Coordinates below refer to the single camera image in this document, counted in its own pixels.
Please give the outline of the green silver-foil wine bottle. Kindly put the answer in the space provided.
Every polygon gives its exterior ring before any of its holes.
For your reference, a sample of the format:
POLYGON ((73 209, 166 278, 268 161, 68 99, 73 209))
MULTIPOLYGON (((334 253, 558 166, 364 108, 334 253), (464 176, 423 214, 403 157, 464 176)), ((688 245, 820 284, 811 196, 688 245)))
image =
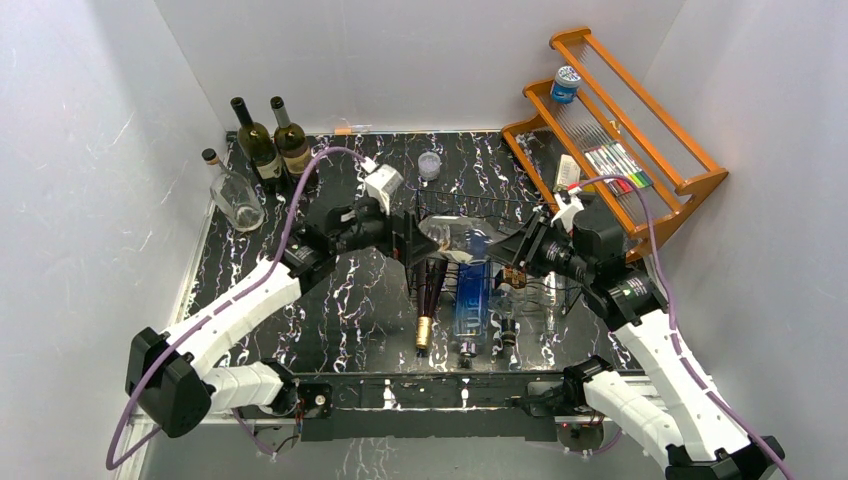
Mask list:
POLYGON ((311 146, 302 127, 291 120, 284 100, 280 96, 272 97, 270 106, 277 121, 274 143, 282 157, 291 184, 296 186, 312 160, 311 146))

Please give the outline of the clear bottle white gold label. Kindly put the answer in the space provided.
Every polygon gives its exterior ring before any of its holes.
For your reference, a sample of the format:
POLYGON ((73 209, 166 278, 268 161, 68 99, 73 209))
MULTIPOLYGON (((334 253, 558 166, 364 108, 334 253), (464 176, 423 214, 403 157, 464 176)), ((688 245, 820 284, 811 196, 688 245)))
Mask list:
POLYGON ((252 184, 240 173, 230 170, 213 148, 201 152, 208 166, 218 168, 210 185, 210 195, 216 207, 238 232, 251 232, 264 222, 264 210, 252 184))

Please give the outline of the dark green white-label wine bottle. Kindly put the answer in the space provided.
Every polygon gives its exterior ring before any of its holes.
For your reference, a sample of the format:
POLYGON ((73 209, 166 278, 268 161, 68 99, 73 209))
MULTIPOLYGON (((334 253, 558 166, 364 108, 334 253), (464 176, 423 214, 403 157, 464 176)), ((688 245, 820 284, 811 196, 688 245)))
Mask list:
POLYGON ((282 194, 285 190, 283 162, 268 130, 253 120, 242 97, 233 97, 230 105, 240 124, 237 142, 263 191, 267 195, 282 194))

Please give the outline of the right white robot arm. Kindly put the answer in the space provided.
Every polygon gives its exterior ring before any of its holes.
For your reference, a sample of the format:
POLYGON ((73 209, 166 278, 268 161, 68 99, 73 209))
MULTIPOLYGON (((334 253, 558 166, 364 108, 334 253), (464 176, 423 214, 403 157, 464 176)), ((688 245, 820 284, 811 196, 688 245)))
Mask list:
POLYGON ((593 356, 564 370, 565 405, 612 419, 668 479, 766 479, 783 469, 780 443, 753 433, 723 401, 681 338, 669 288, 628 265, 624 246, 623 229, 608 213, 581 211, 565 228, 538 211, 486 248, 505 266, 577 282, 588 308, 637 358, 663 402, 656 406, 593 356))

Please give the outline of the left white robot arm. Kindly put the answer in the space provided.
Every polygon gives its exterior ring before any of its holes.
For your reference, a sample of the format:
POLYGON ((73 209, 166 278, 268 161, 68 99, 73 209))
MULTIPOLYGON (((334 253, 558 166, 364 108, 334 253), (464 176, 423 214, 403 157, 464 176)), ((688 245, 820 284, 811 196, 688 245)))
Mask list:
POLYGON ((170 438, 210 413, 257 406, 289 416, 301 404, 296 375, 273 360, 220 367, 232 346, 283 307, 295 303, 336 268, 340 254, 375 248, 413 266, 439 249, 412 214, 386 214, 373 198, 332 209, 321 226, 298 222, 280 249, 194 316, 132 340, 126 391, 170 438))

